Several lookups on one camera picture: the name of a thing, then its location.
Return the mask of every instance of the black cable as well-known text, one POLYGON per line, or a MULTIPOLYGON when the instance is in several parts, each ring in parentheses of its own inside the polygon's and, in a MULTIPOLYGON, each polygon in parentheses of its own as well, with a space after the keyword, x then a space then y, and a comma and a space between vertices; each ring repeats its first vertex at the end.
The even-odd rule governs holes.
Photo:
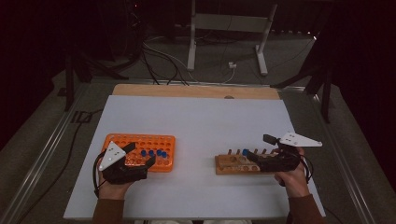
POLYGON ((144 62, 144 64, 146 65, 146 67, 147 67, 147 69, 148 69, 148 72, 149 72, 149 74, 151 75, 152 80, 153 80, 157 85, 160 85, 160 83, 158 82, 157 78, 154 76, 154 74, 153 74, 153 72, 152 72, 152 67, 149 65, 148 60, 147 60, 147 58, 146 58, 146 54, 145 54, 144 51, 143 51, 143 53, 142 53, 142 56, 143 56, 143 62, 144 62))
POLYGON ((97 169, 97 164, 101 158, 103 158, 106 154, 106 150, 101 152, 95 159, 95 162, 93 163, 93 169, 92 169, 92 180, 93 180, 93 187, 94 187, 94 193, 96 197, 99 198, 99 187, 102 186, 106 181, 102 182, 99 186, 96 183, 96 169, 97 169))
POLYGON ((242 40, 246 40, 250 38, 253 35, 253 33, 245 33, 242 37, 240 38, 232 38, 226 35, 221 34, 220 32, 213 32, 209 35, 206 35, 204 37, 200 37, 199 39, 197 38, 197 46, 205 46, 205 45, 220 45, 220 44, 233 44, 242 40), (215 40, 209 39, 210 35, 213 35, 215 37, 215 40))
POLYGON ((175 79, 175 78, 177 77, 177 75, 179 75, 179 76, 180 76, 180 82, 181 82, 183 85, 189 86, 189 84, 187 83, 187 81, 186 81, 186 80, 183 78, 183 76, 181 75, 180 70, 179 70, 178 67, 177 67, 177 64, 171 59, 171 57, 169 57, 169 56, 166 55, 165 53, 162 53, 162 52, 157 51, 157 50, 154 50, 154 49, 150 49, 150 48, 145 48, 145 47, 143 47, 143 50, 145 50, 145 53, 146 53, 146 54, 151 55, 151 56, 155 56, 155 57, 162 58, 162 59, 164 59, 164 60, 170 62, 170 63, 174 66, 174 68, 175 68, 175 74, 174 74, 170 79, 168 79, 167 85, 169 85, 170 82, 171 82, 173 79, 175 79))
POLYGON ((303 159, 300 159, 300 163, 302 163, 304 168, 305 168, 305 180, 306 180, 306 183, 308 184, 309 180, 311 179, 311 177, 310 177, 311 175, 310 175, 310 172, 309 172, 309 167, 308 167, 308 165, 305 163, 305 161, 303 159))
POLYGON ((310 171, 310 175, 307 176, 307 179, 309 180, 309 179, 311 179, 311 177, 314 175, 314 164, 313 164, 312 161, 309 160, 306 156, 304 156, 304 155, 301 155, 301 156, 302 156, 306 161, 308 161, 309 166, 308 166, 308 164, 307 164, 304 160, 302 160, 302 161, 304 161, 303 164, 306 165, 305 168, 306 168, 308 171, 310 171))
POLYGON ((291 212, 288 213, 288 217, 286 218, 286 224, 292 224, 293 223, 293 216, 291 215, 291 212))
POLYGON ((132 32, 134 35, 134 39, 137 41, 134 42, 134 50, 132 50, 132 53, 127 57, 128 62, 111 66, 109 67, 111 70, 115 70, 118 72, 125 70, 131 67, 132 65, 134 65, 137 62, 137 60, 140 58, 142 52, 141 49, 142 49, 143 39, 141 39, 142 37, 138 35, 139 32, 137 32, 136 30, 132 30, 132 32))
POLYGON ((76 138, 77 138, 77 134, 78 134, 78 130, 81 127, 81 125, 84 123, 84 121, 90 120, 92 118, 92 115, 103 111, 103 109, 100 110, 96 110, 93 112, 88 112, 87 117, 85 117, 77 126, 75 133, 73 135, 73 139, 72 142, 70 144, 70 148, 69 148, 69 152, 67 155, 67 159, 66 162, 64 163, 64 167, 61 169, 61 172, 56 176, 56 178, 52 181, 52 183, 47 187, 46 190, 44 190, 44 192, 38 197, 38 199, 27 209, 27 211, 18 219, 17 223, 20 224, 23 222, 23 220, 26 218, 26 216, 33 210, 33 208, 35 208, 35 206, 44 198, 44 196, 52 189, 52 187, 56 184, 56 182, 59 180, 59 178, 61 178, 62 174, 64 173, 64 170, 66 169, 67 165, 70 162, 70 159, 72 157, 72 152, 73 152, 73 147, 74 144, 76 142, 76 138))
POLYGON ((248 67, 250 68, 250 71, 251 71, 251 72, 253 73, 253 75, 260 81, 260 85, 263 86, 264 83, 262 83, 261 77, 259 77, 259 75, 256 74, 256 72, 254 71, 254 69, 251 67, 250 63, 245 62, 245 61, 244 61, 244 63, 246 63, 246 64, 248 65, 248 67))
MULTIPOLYGON (((221 12, 221 0, 219 0, 219 6, 218 6, 218 15, 220 15, 220 12, 221 12)), ((228 30, 229 30, 229 28, 230 28, 230 26, 231 26, 231 20, 232 20, 233 18, 231 18, 230 19, 230 24, 228 25, 228 27, 227 27, 227 32, 228 32, 228 30)), ((229 36, 226 36, 226 35, 222 35, 219 31, 214 31, 214 30, 210 30, 206 35, 204 35, 203 37, 200 37, 200 38, 197 38, 196 40, 202 40, 205 44, 199 44, 197 41, 196 41, 196 45, 197 46, 202 46, 202 45, 217 45, 217 44, 232 44, 232 43, 235 43, 235 42, 238 42, 238 41, 241 41, 241 40, 244 40, 244 39, 247 39, 248 37, 250 37, 251 35, 252 35, 253 33, 249 33, 249 32, 245 32, 245 35, 242 37, 242 38, 232 38, 232 37, 229 37, 229 36), (208 39, 206 39, 207 37, 209 37, 210 35, 214 35, 215 36, 215 38, 217 39, 217 41, 211 41, 211 40, 208 40, 208 39), (227 38, 227 39, 231 39, 232 41, 225 41, 225 42, 221 42, 221 38, 227 38)))
MULTIPOLYGON (((230 29, 230 26, 231 26, 231 23, 233 22, 233 17, 231 17, 230 18, 230 22, 228 23, 228 27, 227 27, 227 31, 228 31, 228 29, 230 29)), ((226 46, 225 46, 225 48, 224 48, 224 51, 223 51, 223 53, 222 53, 222 55, 221 55, 221 60, 220 60, 220 73, 222 74, 222 75, 226 75, 226 74, 223 74, 222 73, 222 71, 221 71, 221 68, 222 68, 222 61, 223 61, 223 59, 224 59, 224 54, 225 54, 225 51, 227 50, 227 48, 228 48, 228 43, 226 44, 226 46)))
POLYGON ((169 83, 170 83, 173 79, 175 79, 175 77, 177 77, 177 75, 178 75, 178 73, 179 73, 178 68, 177 68, 177 66, 175 65, 175 63, 174 63, 169 57, 166 58, 166 57, 163 57, 163 56, 161 56, 161 55, 157 55, 157 54, 153 54, 153 53, 148 53, 148 52, 145 52, 145 53, 148 54, 148 55, 154 56, 154 57, 159 57, 159 58, 165 59, 165 60, 167 60, 167 61, 169 61, 169 62, 171 62, 171 63, 173 64, 173 66, 175 67, 176 71, 175 71, 175 74, 174 74, 171 78, 163 77, 163 76, 159 75, 158 73, 155 73, 154 70, 152 70, 152 72, 153 72, 155 75, 157 75, 157 76, 159 76, 159 77, 162 77, 162 78, 165 78, 165 79, 168 79, 168 82, 166 83, 166 85, 169 85, 169 83))
POLYGON ((270 69, 268 69, 268 73, 270 73, 274 68, 276 68, 276 67, 278 67, 278 66, 280 66, 280 65, 282 65, 282 64, 284 64, 284 63, 288 63, 288 62, 290 62, 291 60, 297 58, 301 53, 304 52, 304 50, 306 50, 306 48, 308 48, 308 45, 309 45, 314 39, 315 39, 315 38, 311 39, 311 40, 305 45, 305 47, 304 47, 302 50, 300 50, 300 52, 298 52, 296 55, 294 55, 294 57, 292 57, 292 58, 290 58, 290 59, 287 59, 285 62, 279 63, 279 64, 277 64, 277 65, 271 67, 270 69))
POLYGON ((326 211, 328 211, 330 214, 332 214, 332 215, 335 217, 335 219, 338 220, 338 222, 340 222, 341 224, 344 224, 344 222, 341 221, 341 219, 340 219, 338 216, 336 216, 335 213, 332 212, 329 208, 327 208, 327 207, 325 207, 325 206, 323 206, 323 208, 324 208, 326 211))
POLYGON ((105 74, 115 78, 115 79, 128 79, 128 77, 123 77, 120 74, 116 73, 112 69, 104 66, 102 63, 99 63, 95 59, 91 58, 89 55, 85 54, 85 52, 75 48, 76 54, 83 62, 90 64, 92 67, 104 72, 105 74))

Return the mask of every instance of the electrical outlet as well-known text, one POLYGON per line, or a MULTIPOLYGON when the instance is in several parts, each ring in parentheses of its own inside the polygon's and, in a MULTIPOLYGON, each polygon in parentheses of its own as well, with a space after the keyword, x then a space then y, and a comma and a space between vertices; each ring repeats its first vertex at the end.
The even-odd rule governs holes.
POLYGON ((229 63, 228 63, 228 66, 229 66, 230 68, 236 68, 236 63, 235 63, 235 62, 229 62, 229 63))

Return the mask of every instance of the dark background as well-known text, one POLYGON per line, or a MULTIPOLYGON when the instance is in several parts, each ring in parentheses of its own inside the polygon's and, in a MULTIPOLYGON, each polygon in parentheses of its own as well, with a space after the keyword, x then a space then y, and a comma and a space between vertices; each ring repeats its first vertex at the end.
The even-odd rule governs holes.
MULTIPOLYGON (((129 2, 136 3, 137 7, 130 10, 143 27, 149 25, 170 39, 178 35, 175 24, 183 27, 190 22, 190 1, 129 2)), ((217 1, 197 2, 200 3, 197 11, 219 11, 217 1)), ((238 0, 224 2, 220 8, 223 14, 260 16, 269 9, 257 0, 244 1, 242 5, 238 0)), ((96 59, 112 60, 120 53, 117 44, 125 35, 123 4, 123 1, 107 0, 1 3, 4 131, 0 148, 52 91, 50 79, 64 70, 64 53, 70 45, 77 45, 96 59)), ((282 1, 273 32, 309 32, 318 37, 302 70, 317 64, 331 66, 332 83, 340 88, 395 189, 396 177, 392 174, 396 170, 394 11, 391 1, 282 1)))

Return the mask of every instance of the metal stand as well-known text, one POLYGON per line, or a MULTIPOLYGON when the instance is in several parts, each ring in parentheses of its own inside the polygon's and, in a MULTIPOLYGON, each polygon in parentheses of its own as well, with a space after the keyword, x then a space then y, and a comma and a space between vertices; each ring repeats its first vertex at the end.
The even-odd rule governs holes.
POLYGON ((242 17, 232 15, 217 15, 217 14, 201 14, 195 12, 195 0, 191 0, 191 39, 189 59, 187 62, 187 69, 194 70, 195 64, 195 29, 207 30, 223 30, 223 31, 241 31, 241 32, 255 32, 262 33, 262 42, 255 47, 257 60, 260 67, 260 74, 266 76, 268 74, 267 66, 265 64, 264 56, 262 54, 265 42, 271 30, 271 25, 274 19, 277 5, 271 7, 271 12, 267 18, 261 17, 242 17))
POLYGON ((330 123, 329 120, 329 102, 330 102, 330 91, 332 85, 332 69, 324 66, 314 66, 304 72, 300 72, 298 75, 291 77, 281 83, 270 85, 271 88, 283 89, 290 84, 305 78, 311 77, 304 91, 306 94, 317 94, 320 87, 323 85, 323 94, 321 101, 321 114, 326 122, 330 123))
POLYGON ((84 52, 75 48, 71 48, 66 52, 65 55, 66 106, 64 111, 68 111, 71 105, 74 103, 74 72, 76 72, 76 75, 81 82, 90 82, 92 79, 92 74, 88 67, 88 63, 97 69, 102 70, 110 77, 115 79, 128 79, 128 77, 120 76, 118 73, 95 61, 84 52))

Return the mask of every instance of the table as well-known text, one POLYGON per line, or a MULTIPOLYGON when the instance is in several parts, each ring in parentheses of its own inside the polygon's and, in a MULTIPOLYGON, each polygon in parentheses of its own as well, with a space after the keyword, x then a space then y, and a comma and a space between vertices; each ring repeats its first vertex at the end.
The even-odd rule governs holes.
MULTIPOLYGON (((147 180, 133 184, 126 195, 125 218, 285 217, 287 195, 272 176, 218 176, 214 157, 232 147, 262 147, 264 132, 281 135, 286 131, 293 127, 274 89, 120 84, 107 100, 64 218, 92 217, 96 203, 90 179, 93 161, 108 133, 130 132, 173 134, 177 148, 171 173, 150 173, 147 180), (262 125, 265 122, 276 122, 276 126, 262 125)), ((309 188, 324 216, 313 181, 309 188)))

